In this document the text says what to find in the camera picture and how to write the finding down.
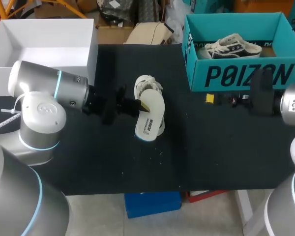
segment plastic bag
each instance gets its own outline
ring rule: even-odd
[[[165,23],[174,30],[171,37],[173,43],[182,43],[185,17],[191,13],[190,6],[183,3],[182,0],[171,0],[171,4],[166,5]]]

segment black and white sneaker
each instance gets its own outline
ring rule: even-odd
[[[202,59],[259,58],[262,47],[248,43],[238,33],[206,44],[198,51]]]

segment white box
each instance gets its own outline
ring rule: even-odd
[[[15,61],[25,60],[88,78],[94,84],[98,53],[94,19],[0,21],[0,96],[9,96]]]

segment black mat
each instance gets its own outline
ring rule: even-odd
[[[67,195],[274,188],[294,170],[290,143],[295,128],[282,119],[251,117],[245,109],[204,104],[191,93],[181,47],[99,47],[96,84],[105,91],[152,75],[164,88],[165,132],[155,142],[134,137],[136,120],[120,116],[114,125],[67,110],[67,124],[55,158],[35,167]],[[0,109],[14,99],[0,97]],[[8,118],[0,112],[0,122]],[[16,130],[18,122],[0,133]]]

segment white slipper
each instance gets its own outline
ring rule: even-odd
[[[145,141],[155,140],[165,129],[163,118],[165,104],[162,96],[162,89],[162,86],[155,80],[155,78],[149,75],[140,76],[134,85],[135,98],[140,99],[150,109],[149,113],[140,112],[136,126],[136,135]]]

